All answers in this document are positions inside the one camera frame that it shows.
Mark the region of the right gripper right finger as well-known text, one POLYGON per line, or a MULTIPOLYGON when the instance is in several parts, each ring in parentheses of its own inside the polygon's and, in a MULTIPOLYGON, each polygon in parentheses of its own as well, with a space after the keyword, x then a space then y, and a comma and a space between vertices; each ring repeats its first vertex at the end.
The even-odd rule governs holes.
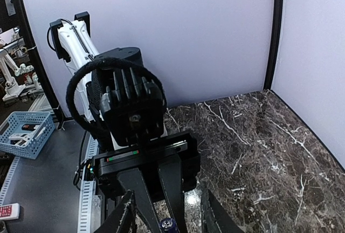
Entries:
POLYGON ((202 232, 240 232, 240 227, 206 187, 202 188, 201 194, 201 221, 202 232))

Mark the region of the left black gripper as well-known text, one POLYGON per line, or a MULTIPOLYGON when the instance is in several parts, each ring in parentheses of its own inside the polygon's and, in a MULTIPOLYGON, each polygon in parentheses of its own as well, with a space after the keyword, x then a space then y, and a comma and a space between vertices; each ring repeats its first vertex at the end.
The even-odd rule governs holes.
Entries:
POLYGON ((197 139, 189 132, 99 154, 92 158, 91 165, 98 186, 107 198, 124 195, 126 190, 134 192, 139 217, 151 232, 161 232, 151 197, 162 198, 163 193, 179 232, 188 232, 183 191, 196 187, 200 167, 197 139), (162 161, 174 154, 181 160, 162 161))

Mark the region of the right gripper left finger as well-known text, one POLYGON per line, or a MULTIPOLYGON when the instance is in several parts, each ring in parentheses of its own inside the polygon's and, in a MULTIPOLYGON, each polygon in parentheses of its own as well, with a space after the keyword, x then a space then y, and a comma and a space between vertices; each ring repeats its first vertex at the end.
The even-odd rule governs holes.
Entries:
POLYGON ((106 218, 95 233, 127 233, 137 232, 136 202, 133 190, 128 190, 119 204, 106 218))

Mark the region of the blue battery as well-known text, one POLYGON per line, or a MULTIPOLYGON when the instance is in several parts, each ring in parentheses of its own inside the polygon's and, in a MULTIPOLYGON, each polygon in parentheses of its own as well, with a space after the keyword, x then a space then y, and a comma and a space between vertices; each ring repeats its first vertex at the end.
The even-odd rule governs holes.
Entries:
POLYGON ((162 219, 159 226, 162 233, 179 233, 176 221, 173 218, 162 219))

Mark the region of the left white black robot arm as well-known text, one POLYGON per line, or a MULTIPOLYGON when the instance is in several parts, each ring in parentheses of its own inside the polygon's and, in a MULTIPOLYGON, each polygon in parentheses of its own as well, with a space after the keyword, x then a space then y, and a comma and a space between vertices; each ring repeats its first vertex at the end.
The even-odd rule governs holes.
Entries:
POLYGON ((164 89, 140 49, 100 53, 88 12, 52 22, 47 42, 72 74, 68 110, 101 150, 79 159, 73 183, 96 182, 115 202, 98 232, 136 232, 137 217, 151 232, 187 232, 184 193, 196 187, 197 141, 187 132, 166 135, 164 89))

